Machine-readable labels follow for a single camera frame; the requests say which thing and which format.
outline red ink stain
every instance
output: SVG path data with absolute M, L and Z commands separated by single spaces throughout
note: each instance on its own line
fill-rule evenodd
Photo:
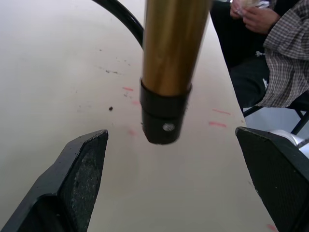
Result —
M 123 89 L 127 90 L 127 91 L 133 91 L 134 89 L 129 88 L 129 87 L 122 87 Z
M 227 127 L 226 124 L 221 123 L 221 122 L 215 122 L 215 121 L 210 121 L 208 123 L 208 125 L 210 125 L 210 126 L 218 126 L 218 127 L 225 127 L 225 128 Z
M 222 111 L 222 110 L 212 109 L 212 111 L 218 112 L 218 113 L 221 113 L 221 114 L 231 115 L 231 113 L 225 112 L 225 111 Z
M 139 101 L 132 101 L 132 104 L 133 105 L 140 105 L 140 102 Z
M 277 228 L 273 225 L 268 224 L 267 228 L 269 228 L 270 230 L 272 230 L 273 232 L 278 232 Z
M 129 133 L 129 135 L 131 135 L 131 136 L 137 136 L 137 133 L 136 133 L 135 130 L 129 129 L 129 130 L 128 130 L 128 133 Z

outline chair leg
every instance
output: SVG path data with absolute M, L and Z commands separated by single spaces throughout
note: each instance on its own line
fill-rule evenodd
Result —
M 296 113 L 298 114 L 298 116 L 300 117 L 300 118 L 302 118 L 304 115 L 301 113 L 301 111 L 300 110 L 295 110 L 296 111 Z
M 246 116 L 249 116 L 251 114 L 253 114 L 254 112 L 258 111 L 262 109 L 262 106 L 254 106 L 254 107 L 251 107 L 249 110 L 246 110 L 244 113 L 243 113 L 243 116 L 246 117 Z
M 304 116 L 302 116 L 299 123 L 296 125 L 296 127 L 294 127 L 291 133 L 297 135 L 308 121 L 309 121 L 309 111 L 306 112 Z

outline table surface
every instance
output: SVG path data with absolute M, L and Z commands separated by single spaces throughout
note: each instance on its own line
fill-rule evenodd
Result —
M 144 0 L 121 2 L 143 22 Z M 211 20 L 171 145 L 143 135 L 141 64 L 135 38 L 90 0 L 0 1 L 0 228 L 66 143 L 107 129 L 89 232 L 270 230 L 235 136 L 245 122 Z

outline black end cap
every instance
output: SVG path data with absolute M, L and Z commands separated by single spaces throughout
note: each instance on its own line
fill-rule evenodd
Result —
M 159 118 L 148 114 L 142 109 L 141 117 L 146 138 L 152 144 L 171 144 L 175 142 L 180 136 L 183 116 L 171 119 Z
M 171 144 L 179 138 L 190 90 L 167 97 L 153 93 L 141 82 L 142 126 L 150 143 Z

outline floor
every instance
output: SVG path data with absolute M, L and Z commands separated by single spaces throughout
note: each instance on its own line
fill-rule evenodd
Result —
M 299 116 L 290 109 L 263 108 L 246 117 L 247 127 L 263 131 L 291 132 L 298 122 Z M 309 138 L 309 123 L 298 133 L 298 137 Z

